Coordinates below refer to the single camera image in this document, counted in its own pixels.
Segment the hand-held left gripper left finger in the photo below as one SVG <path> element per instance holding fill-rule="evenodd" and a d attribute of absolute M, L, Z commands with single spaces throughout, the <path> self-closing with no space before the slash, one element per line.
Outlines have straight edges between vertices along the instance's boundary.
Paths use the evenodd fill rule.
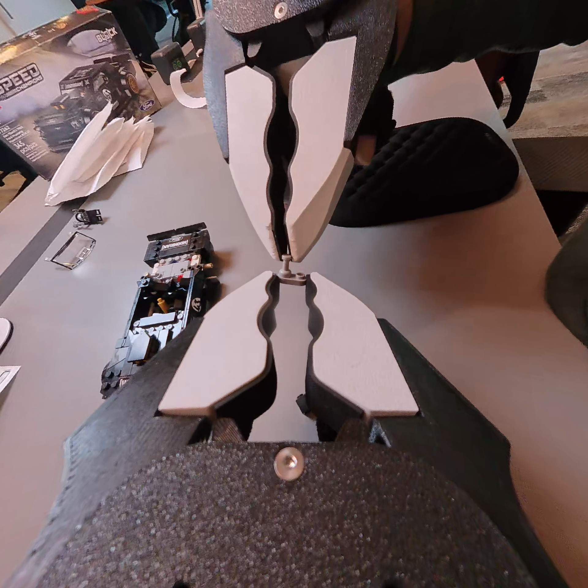
<path fill-rule="evenodd" d="M 270 343 L 261 317 L 274 278 L 262 272 L 206 313 L 159 403 L 160 413 L 213 417 L 268 373 Z"/>

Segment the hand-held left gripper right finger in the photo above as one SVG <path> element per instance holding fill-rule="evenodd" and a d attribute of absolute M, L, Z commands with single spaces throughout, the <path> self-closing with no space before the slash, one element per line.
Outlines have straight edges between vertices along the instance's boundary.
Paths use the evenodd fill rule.
<path fill-rule="evenodd" d="M 312 334 L 306 401 L 318 420 L 416 415 L 417 403 L 375 314 L 319 273 L 308 277 L 306 302 Z"/>

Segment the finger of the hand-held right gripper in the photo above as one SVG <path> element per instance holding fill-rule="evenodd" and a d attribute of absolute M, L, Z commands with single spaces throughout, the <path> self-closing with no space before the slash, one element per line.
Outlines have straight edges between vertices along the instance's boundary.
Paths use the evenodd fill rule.
<path fill-rule="evenodd" d="M 356 37 L 329 41 L 290 82 L 297 141 L 285 224 L 294 262 L 303 261 L 320 238 L 353 166 L 344 141 L 355 51 Z"/>
<path fill-rule="evenodd" d="M 247 65 L 225 76 L 229 168 L 247 216 L 262 244 L 280 260 L 269 203 L 267 134 L 275 110 L 275 81 Z"/>

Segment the black lego car model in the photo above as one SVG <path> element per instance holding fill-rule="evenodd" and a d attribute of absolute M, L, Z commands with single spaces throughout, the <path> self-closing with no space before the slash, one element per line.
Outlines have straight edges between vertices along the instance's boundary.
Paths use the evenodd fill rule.
<path fill-rule="evenodd" d="M 147 239 L 143 261 L 148 270 L 137 281 L 123 336 L 102 371 L 102 399 L 120 390 L 219 298 L 214 248 L 204 222 L 152 233 Z"/>

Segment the small light grey lego piece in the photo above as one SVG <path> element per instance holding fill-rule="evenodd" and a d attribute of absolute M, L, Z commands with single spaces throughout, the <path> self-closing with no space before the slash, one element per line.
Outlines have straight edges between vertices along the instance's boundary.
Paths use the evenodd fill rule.
<path fill-rule="evenodd" d="M 291 262 L 292 256 L 290 254 L 282 256 L 282 266 L 276 275 L 277 279 L 284 285 L 305 286 L 307 276 L 304 273 L 292 272 L 290 269 Z"/>

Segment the clear lego windshield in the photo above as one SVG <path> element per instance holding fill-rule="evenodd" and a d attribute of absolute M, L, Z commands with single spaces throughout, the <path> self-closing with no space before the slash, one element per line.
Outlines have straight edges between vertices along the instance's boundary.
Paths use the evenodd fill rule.
<path fill-rule="evenodd" d="M 71 232 L 66 242 L 54 255 L 45 258 L 61 268 L 74 270 L 91 254 L 96 246 L 96 239 L 80 231 Z"/>

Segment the lego set box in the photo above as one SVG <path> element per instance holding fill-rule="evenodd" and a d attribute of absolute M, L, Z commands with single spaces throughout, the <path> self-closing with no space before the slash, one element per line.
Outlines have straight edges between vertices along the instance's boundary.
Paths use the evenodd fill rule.
<path fill-rule="evenodd" d="M 107 122 L 161 108 L 111 11 L 87 6 L 1 45 L 1 144 L 41 178 L 108 105 Z"/>

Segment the person's right hand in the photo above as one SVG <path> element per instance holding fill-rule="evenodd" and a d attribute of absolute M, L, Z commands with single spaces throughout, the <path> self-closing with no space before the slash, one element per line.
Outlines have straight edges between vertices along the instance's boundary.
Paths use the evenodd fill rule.
<path fill-rule="evenodd" d="M 376 153 L 377 136 L 360 135 L 357 137 L 355 146 L 355 165 L 368 166 Z"/>

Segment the black mesh pad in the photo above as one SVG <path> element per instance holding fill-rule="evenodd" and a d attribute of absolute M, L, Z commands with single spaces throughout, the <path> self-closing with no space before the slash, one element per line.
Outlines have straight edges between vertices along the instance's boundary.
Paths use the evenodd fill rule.
<path fill-rule="evenodd" d="M 516 155 L 485 123 L 452 117 L 403 126 L 354 168 L 330 224 L 364 228 L 473 210 L 510 194 Z"/>

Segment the white paper bags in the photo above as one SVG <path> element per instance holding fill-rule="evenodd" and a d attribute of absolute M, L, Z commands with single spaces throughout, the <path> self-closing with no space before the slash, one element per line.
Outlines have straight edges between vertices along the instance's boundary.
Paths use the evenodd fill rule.
<path fill-rule="evenodd" d="M 77 138 L 50 182 L 45 206 L 85 198 L 114 176 L 143 167 L 155 132 L 151 117 L 107 122 L 111 112 L 108 102 Z"/>

